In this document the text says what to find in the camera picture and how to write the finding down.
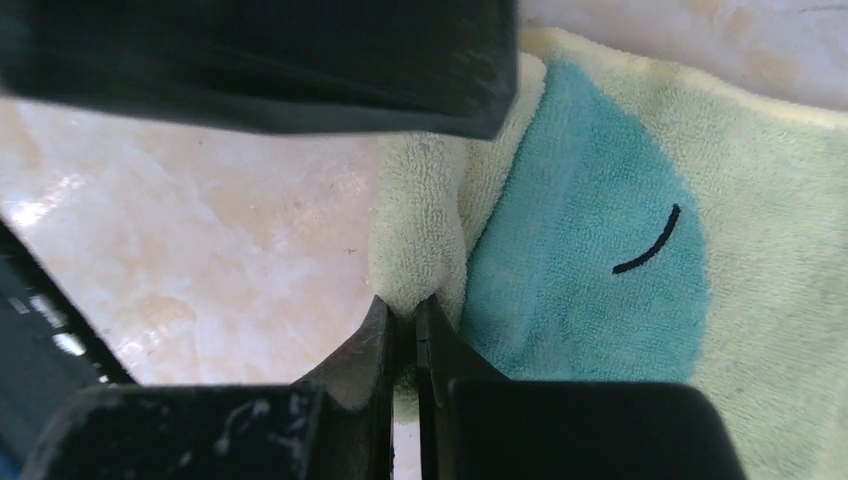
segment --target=towel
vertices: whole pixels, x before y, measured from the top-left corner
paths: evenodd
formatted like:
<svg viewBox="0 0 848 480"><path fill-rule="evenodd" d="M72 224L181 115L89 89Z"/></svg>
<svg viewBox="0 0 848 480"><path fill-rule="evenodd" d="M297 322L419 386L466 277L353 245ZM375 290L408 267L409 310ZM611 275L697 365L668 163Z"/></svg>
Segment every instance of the towel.
<svg viewBox="0 0 848 480"><path fill-rule="evenodd" d="M752 480L848 478L848 115L561 30L521 48L545 63L544 94L466 266L438 263L461 220L429 214L444 221L427 242L379 221L427 215L443 190L381 196L372 255L396 258L373 259L377 294L440 292L514 379L691 383ZM382 167L456 161L411 144ZM450 288L409 279L463 268Z"/></svg>
<svg viewBox="0 0 848 480"><path fill-rule="evenodd" d="M515 151L544 91L545 66L518 59L512 109L494 141L431 133L380 138L369 278L401 319L436 293L456 327L465 297L466 259L500 197ZM399 367L395 417L417 418L414 356Z"/></svg>

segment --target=beige marble surface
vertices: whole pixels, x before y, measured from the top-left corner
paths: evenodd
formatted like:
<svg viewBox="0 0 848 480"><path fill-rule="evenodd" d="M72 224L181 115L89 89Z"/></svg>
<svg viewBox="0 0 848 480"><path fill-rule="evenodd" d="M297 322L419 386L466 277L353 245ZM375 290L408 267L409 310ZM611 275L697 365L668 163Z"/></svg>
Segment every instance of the beige marble surface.
<svg viewBox="0 0 848 480"><path fill-rule="evenodd" d="M848 109L848 2L526 0L525 21ZM0 103L2 214L147 383L286 382L358 325L374 139ZM396 432L416 477L414 428Z"/></svg>

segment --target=blue towel pattern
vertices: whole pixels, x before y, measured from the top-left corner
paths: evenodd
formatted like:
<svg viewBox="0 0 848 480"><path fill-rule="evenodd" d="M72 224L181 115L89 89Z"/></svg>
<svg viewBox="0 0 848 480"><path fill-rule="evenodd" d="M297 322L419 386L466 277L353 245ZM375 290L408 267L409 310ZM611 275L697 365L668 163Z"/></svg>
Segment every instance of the blue towel pattern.
<svg viewBox="0 0 848 480"><path fill-rule="evenodd" d="M575 65L546 92L469 259L460 334L514 379L685 382L709 288L695 199Z"/></svg>

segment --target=light green towel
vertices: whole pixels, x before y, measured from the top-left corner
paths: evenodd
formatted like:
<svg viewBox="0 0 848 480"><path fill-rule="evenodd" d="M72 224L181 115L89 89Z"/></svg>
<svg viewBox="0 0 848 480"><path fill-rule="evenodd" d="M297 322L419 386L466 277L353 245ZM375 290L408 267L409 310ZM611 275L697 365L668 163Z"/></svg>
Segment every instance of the light green towel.
<svg viewBox="0 0 848 480"><path fill-rule="evenodd" d="M678 310L688 304L661 304L669 298L666 292L657 291L660 296L645 303L644 298L631 302L609 296L609 290L599 290L599 285L620 279L611 276L615 263L603 263L604 249L621 248L625 252L631 251L629 242L644 244L650 232L657 228L662 231L660 223L665 223L665 216L657 224L659 227L647 225L648 233L631 229L611 236L619 226L632 228L638 224L615 208L593 210L587 216L586 211L595 205L580 202L596 197L607 202L605 205L613 205L608 200L611 186L627 190L643 185L645 189L659 188L656 191L660 193L674 187L691 192L681 196L684 200L678 213L681 222L694 223L681 224L685 228L675 230L670 240L698 231L705 250L702 270L710 295L704 297L702 321L696 322L703 327L703 336L697 337L694 374L689 380L717 405L752 480L848 478L848 116L768 100L704 73L613 51L560 30L525 32L522 49L547 64L550 92L542 97L540 117L527 129L519 148L510 148L517 152L516 163L503 187L503 197L491 214L489 229L472 253L468 292L464 260L474 248L482 225L474 229L476 233L469 241L465 232L470 230L462 218L470 218L468 209L474 210L478 205L482 206L476 218L489 218L494 198L504 185L504 165L508 167L510 162L499 157L490 167L478 170L478 178L493 179L491 183L482 181L496 187L486 197L492 203L470 202L463 206L463 197L450 192L462 185L461 172L465 170L453 170L460 173L451 176L454 174L446 168L465 161L467 157L462 152L466 150L457 145L467 143L419 135L394 137L392 148L385 150L381 161L383 171L391 174L381 177L378 184L377 223L371 246L371 276L377 294L406 314L419 300L438 292L451 320L462 316L461 333L469 343L514 377L583 379L596 374L601 379L614 378L622 374L621 367L627 363L621 363L621 355L613 355L620 352L603 350L604 335L597 332L616 331L614 324L620 320L604 315L625 311L628 318L644 323L645 312L627 309L658 308L674 319L682 314ZM554 81L563 82L557 84L556 92ZM565 129L563 135L574 137L567 140L570 145L584 145L581 149L559 150L560 139L552 142L540 135L545 131L540 122L556 117L556 105L578 109L564 111L557 118ZM628 143L627 139L635 135L633 125L625 128L597 121L607 118L604 115L611 111L610 105L623 112L622 118L633 120L644 130L639 137L642 143ZM585 109L585 115L579 109ZM581 123L582 118L595 122ZM524 127L512 128L507 127L503 138L524 134ZM609 148L621 149L620 166L604 145L597 144L598 139L607 139ZM458 149L460 154L449 149ZM646 165L644 170L634 168L638 167L634 162L656 157L654 150L671 165L674 175L661 173L667 182L677 182L674 185L658 187L660 177L654 172L660 170L653 165ZM606 163L594 166L591 156L552 157L560 152L576 152L576 156L602 152L597 160ZM540 159L547 161L547 166L539 163ZM561 168L569 162L588 167L573 171ZM440 181L422 180L431 171L447 173ZM640 171L647 173L640 177ZM566 178L572 183L548 181L547 174L556 177L557 182ZM528 178L539 182L537 191L528 188ZM662 200L661 194L651 192L642 193L651 201ZM552 207L551 199L563 206ZM521 205L527 205L530 218L542 209L561 216L551 218L547 226L527 223L518 218ZM575 210L580 205L585 208ZM466 212L462 216L444 213L462 211ZM594 243L593 232L598 235ZM557 238L557 233L566 247L565 253L552 254L547 250L550 242L536 240ZM527 265L536 257L544 255L573 263L574 259L569 258L573 252L567 249L569 241L587 254L585 266L581 268L578 263L574 269L565 269L549 262L537 267L539 277L555 281L546 284L533 278L535 270L528 270ZM691 261L687 265L697 265L692 260L701 258L697 250L686 252L681 256L679 252L662 250L646 266L674 273L674 265L669 262L683 257ZM613 257L628 259L622 255L616 253ZM516 268L511 270L506 265ZM667 285L668 282L648 278L646 272L641 268L631 273L645 275L653 282L646 285ZM699 277L685 278L697 282ZM567 317L554 312L559 317L551 317L551 312L536 312L534 317L528 314L532 305L510 299L503 290L510 285L532 294L535 300L571 299L572 304L566 307L576 305L582 307L578 311L588 314ZM562 297L562 288L567 288L570 296ZM650 296L651 290L640 293ZM460 313L465 298L468 305ZM593 302L600 308L586 307ZM497 312L487 312L491 313L489 328L489 317L478 315L488 304L491 308L510 308L516 324L510 325L506 315L501 318ZM561 318L564 330L557 335L540 335L540 331L548 330L520 323L534 318L539 322ZM547 329L554 327L556 324L545 325ZM584 330L595 334L573 338L573 332ZM565 343L556 350L560 337L583 351ZM644 345L653 341L658 349L667 351L665 363L634 368L634 375L662 376L659 367L668 371L670 358L688 355L689 350L681 353L664 339L639 337ZM602 363L613 357L619 363ZM641 360L637 356L630 362L639 365ZM552 363L560 368L551 370ZM689 375L683 367L668 378Z"/></svg>

